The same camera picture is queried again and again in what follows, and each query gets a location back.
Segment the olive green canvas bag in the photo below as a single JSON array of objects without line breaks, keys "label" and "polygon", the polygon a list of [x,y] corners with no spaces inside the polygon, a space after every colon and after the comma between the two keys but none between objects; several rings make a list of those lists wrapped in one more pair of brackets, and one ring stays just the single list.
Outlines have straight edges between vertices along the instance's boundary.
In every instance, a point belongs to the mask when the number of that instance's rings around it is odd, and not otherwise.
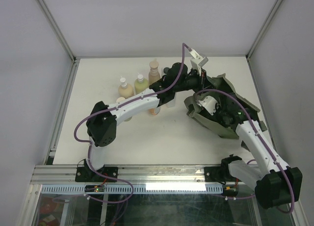
[{"label": "olive green canvas bag", "polygon": [[[256,107],[254,104],[252,104],[249,100],[239,95],[233,84],[226,78],[225,74],[216,76],[219,78],[220,84],[218,85],[218,88],[216,90],[223,91],[228,94],[228,96],[236,96],[241,101],[245,102],[247,106],[250,108],[250,118],[253,121],[257,121],[261,131],[266,131],[267,127],[263,121],[259,119],[258,113],[261,111],[258,107]],[[194,119],[196,122],[198,122],[203,127],[209,129],[216,135],[218,135],[220,138],[224,139],[239,139],[239,136],[236,134],[236,127],[223,127],[222,125],[212,121],[210,119],[210,114],[198,104],[198,100],[203,99],[205,96],[225,96],[221,93],[217,92],[201,92],[198,95],[193,94],[192,96],[187,97],[184,100],[184,104],[186,108],[188,109],[187,116]]]}]

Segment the white bottle dark cap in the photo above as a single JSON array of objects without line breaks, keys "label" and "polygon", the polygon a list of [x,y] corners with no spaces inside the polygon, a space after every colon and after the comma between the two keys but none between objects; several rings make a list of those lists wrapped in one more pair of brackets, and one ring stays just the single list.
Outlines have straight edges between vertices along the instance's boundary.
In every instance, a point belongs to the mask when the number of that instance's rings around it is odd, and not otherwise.
[{"label": "white bottle dark cap", "polygon": [[166,74],[168,73],[169,69],[170,69],[169,67],[164,67],[164,68],[162,68],[162,70],[161,70],[161,75],[162,75],[162,76],[166,75]]},{"label": "white bottle dark cap", "polygon": [[175,104],[176,104],[176,94],[174,94],[174,98],[173,98],[172,100],[170,100],[170,101],[166,104],[166,106],[167,106],[168,108],[171,108],[171,107],[175,107]]}]

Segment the amber bottle pink cap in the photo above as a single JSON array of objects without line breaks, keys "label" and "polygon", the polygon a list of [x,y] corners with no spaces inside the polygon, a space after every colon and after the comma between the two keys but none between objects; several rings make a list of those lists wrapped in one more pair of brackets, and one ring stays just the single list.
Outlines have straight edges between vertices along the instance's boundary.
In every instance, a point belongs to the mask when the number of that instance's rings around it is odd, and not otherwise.
[{"label": "amber bottle pink cap", "polygon": [[160,107],[156,107],[156,108],[151,108],[149,109],[149,113],[154,116],[157,115],[160,112]]}]

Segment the yellow-green lotion bottle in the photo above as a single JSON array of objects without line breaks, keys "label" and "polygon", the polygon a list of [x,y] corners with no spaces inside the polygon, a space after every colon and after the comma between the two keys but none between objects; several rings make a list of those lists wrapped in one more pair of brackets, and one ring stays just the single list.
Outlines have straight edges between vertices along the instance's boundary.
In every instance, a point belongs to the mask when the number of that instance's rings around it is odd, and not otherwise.
[{"label": "yellow-green lotion bottle", "polygon": [[149,87],[148,80],[142,74],[138,74],[137,79],[134,82],[135,93],[139,94],[146,90],[148,87]]}]

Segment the small tan pump bottle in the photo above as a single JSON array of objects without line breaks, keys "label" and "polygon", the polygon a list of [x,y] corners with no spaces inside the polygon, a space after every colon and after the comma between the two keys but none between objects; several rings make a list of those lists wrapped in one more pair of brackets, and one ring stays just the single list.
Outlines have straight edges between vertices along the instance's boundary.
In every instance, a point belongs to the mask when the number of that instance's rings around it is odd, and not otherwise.
[{"label": "small tan pump bottle", "polygon": [[118,93],[121,97],[124,97],[126,99],[134,96],[133,87],[129,83],[127,83],[124,77],[120,78],[120,86],[118,88]]}]

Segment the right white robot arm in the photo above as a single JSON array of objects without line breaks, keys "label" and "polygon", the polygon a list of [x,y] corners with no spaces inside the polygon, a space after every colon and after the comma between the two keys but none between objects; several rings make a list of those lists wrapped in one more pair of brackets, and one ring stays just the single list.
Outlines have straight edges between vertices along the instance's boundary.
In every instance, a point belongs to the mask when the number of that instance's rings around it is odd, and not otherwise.
[{"label": "right white robot arm", "polygon": [[264,208],[279,208],[289,204],[286,214],[294,211],[299,200],[303,175],[299,168],[290,167],[266,140],[260,124],[254,120],[238,99],[230,94],[220,101],[218,112],[224,124],[234,128],[240,140],[257,162],[258,169],[246,164],[238,156],[222,159],[217,180],[237,178],[255,193],[258,203]]}]

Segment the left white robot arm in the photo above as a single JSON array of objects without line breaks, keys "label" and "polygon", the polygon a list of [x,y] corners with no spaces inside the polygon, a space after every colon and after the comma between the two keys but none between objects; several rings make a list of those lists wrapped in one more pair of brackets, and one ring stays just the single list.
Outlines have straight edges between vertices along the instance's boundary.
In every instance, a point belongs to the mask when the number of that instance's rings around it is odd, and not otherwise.
[{"label": "left white robot arm", "polygon": [[213,88],[204,69],[192,68],[189,72],[183,63],[175,63],[165,75],[138,95],[123,102],[105,105],[102,101],[95,104],[86,122],[90,148],[86,160],[86,176],[92,181],[103,177],[104,163],[92,164],[92,152],[111,144],[116,138],[117,126],[147,109],[157,109],[172,101],[177,92],[193,90],[199,92]]}]

